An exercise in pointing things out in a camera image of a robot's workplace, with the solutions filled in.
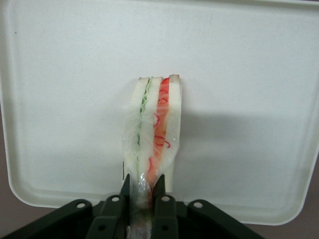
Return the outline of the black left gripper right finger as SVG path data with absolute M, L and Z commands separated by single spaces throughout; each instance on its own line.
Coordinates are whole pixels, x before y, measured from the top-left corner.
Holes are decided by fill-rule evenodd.
M 167 195 L 165 176 L 162 174 L 153 189 L 153 226 L 152 239 L 177 239 L 178 220 L 176 215 L 176 200 Z

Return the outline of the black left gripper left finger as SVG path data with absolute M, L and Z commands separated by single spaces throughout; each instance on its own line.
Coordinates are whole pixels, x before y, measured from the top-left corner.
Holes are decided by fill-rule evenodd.
M 119 194 L 93 206 L 93 220 L 87 239 L 125 239 L 129 225 L 130 175 L 124 180 Z

